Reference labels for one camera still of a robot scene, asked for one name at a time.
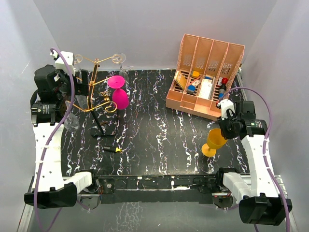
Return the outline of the orange plastic wine glass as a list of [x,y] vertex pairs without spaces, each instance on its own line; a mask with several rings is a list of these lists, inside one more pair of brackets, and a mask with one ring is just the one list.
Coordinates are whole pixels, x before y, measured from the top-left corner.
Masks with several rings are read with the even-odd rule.
[[226,144],[227,140],[222,136],[220,128],[210,130],[206,143],[202,146],[201,151],[206,157],[215,156],[218,149]]

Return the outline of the blue grey eraser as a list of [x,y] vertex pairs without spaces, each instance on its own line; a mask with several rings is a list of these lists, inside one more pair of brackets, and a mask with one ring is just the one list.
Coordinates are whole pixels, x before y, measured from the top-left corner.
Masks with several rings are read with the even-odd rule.
[[191,85],[188,86],[187,93],[193,94],[193,95],[196,94],[198,86],[200,85],[200,83],[201,83],[200,80],[194,81]]

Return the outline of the white staples box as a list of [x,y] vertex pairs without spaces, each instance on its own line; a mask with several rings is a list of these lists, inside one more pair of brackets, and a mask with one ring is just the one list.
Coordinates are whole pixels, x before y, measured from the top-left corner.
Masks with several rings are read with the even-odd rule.
[[213,87],[214,77],[206,75],[200,80],[201,80],[201,83],[199,87],[198,97],[209,100],[212,87]]

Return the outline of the yellow spiral notebook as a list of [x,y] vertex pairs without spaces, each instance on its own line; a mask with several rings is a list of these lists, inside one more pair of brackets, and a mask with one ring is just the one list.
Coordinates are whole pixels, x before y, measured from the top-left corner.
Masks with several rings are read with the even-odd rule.
[[174,81],[182,90],[185,90],[187,80],[184,75],[182,75],[181,73],[176,74],[176,76],[174,77]]

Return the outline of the pink plastic wine glass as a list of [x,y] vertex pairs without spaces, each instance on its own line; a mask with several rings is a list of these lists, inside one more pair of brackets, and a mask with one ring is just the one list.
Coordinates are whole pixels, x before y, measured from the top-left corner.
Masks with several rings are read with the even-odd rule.
[[124,78],[119,75],[114,75],[108,80],[108,86],[114,90],[112,101],[116,103],[119,110],[124,110],[129,105],[127,93],[122,89],[124,84]]

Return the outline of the red capped bottle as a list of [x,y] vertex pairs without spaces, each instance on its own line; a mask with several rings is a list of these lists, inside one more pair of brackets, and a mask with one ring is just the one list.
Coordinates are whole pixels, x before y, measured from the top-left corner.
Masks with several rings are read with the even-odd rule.
[[223,78],[222,82],[221,82],[221,85],[220,85],[220,89],[226,90],[227,82],[228,82],[228,79],[227,78]]

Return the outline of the aluminium frame rail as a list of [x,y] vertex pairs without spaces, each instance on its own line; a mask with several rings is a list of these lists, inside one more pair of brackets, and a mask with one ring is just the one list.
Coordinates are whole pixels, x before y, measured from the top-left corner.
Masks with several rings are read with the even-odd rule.
[[292,201],[277,180],[242,175],[235,169],[220,169],[206,175],[96,175],[90,170],[69,178],[55,179],[51,172],[33,178],[24,195],[37,209],[85,206],[87,197],[99,203],[197,202],[219,208],[238,208],[243,223],[278,226],[287,221]]

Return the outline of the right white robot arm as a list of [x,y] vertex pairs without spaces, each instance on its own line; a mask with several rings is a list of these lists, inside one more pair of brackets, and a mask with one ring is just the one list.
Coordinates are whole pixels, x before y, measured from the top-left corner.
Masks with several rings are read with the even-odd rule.
[[219,191],[230,191],[239,206],[243,223],[278,226],[292,210],[292,201],[281,194],[275,183],[270,154],[265,138],[267,124],[256,119],[253,101],[221,100],[217,119],[221,134],[226,139],[240,138],[250,169],[248,185],[235,169],[220,168],[215,186]]

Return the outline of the clear wine glass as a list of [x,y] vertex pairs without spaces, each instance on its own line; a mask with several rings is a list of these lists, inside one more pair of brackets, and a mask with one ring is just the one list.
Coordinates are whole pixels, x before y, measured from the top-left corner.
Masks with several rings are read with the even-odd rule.
[[64,121],[64,128],[69,132],[76,132],[79,127],[80,123],[77,116],[70,113]]
[[112,56],[112,62],[115,64],[118,64],[120,67],[119,75],[124,78],[125,82],[127,82],[128,74],[126,73],[126,71],[123,69],[123,66],[122,66],[125,60],[126,60],[126,55],[124,53],[117,53]]
[[80,54],[74,55],[74,59],[73,59],[74,65],[82,62],[82,60],[83,60],[83,56],[82,55],[80,55]]
[[76,100],[79,104],[79,107],[82,108],[83,110],[88,108],[88,103],[87,103],[87,97],[83,95],[77,95]]

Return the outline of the peach desk organizer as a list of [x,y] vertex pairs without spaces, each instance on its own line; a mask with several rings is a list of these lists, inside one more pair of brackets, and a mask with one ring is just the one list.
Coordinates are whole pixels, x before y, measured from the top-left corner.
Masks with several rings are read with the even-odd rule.
[[215,120],[216,103],[231,88],[244,53],[241,44],[185,34],[166,106]]

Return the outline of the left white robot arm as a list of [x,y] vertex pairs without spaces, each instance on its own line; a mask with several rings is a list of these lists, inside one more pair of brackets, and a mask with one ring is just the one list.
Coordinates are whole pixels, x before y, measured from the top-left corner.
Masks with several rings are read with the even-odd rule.
[[24,202],[39,209],[72,207],[78,193],[86,189],[94,193],[100,181],[90,171],[81,171],[63,179],[61,170],[61,138],[67,110],[65,96],[70,94],[70,77],[53,65],[34,73],[37,90],[30,100],[31,123],[35,134],[36,164],[31,189]]

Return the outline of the gold wire wine glass rack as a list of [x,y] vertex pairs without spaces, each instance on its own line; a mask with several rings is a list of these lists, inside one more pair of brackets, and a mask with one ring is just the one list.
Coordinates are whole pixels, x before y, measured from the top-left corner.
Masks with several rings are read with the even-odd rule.
[[112,91],[114,90],[108,86],[108,80],[111,76],[102,77],[99,73],[100,65],[105,61],[112,61],[112,56],[93,60],[83,57],[83,60],[90,61],[93,64],[92,70],[87,70],[89,94],[86,97],[88,108],[85,110],[80,108],[76,97],[73,106],[85,114],[90,114],[90,134],[93,137],[112,136],[117,132],[118,109],[116,103],[112,101]]

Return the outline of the black yellow screwdriver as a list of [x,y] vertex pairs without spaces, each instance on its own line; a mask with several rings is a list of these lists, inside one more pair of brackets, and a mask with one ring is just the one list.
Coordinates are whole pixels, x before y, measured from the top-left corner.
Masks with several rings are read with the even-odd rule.
[[103,150],[108,151],[108,152],[113,152],[113,153],[117,153],[117,152],[121,152],[122,150],[118,147],[113,147],[113,146],[104,146]]

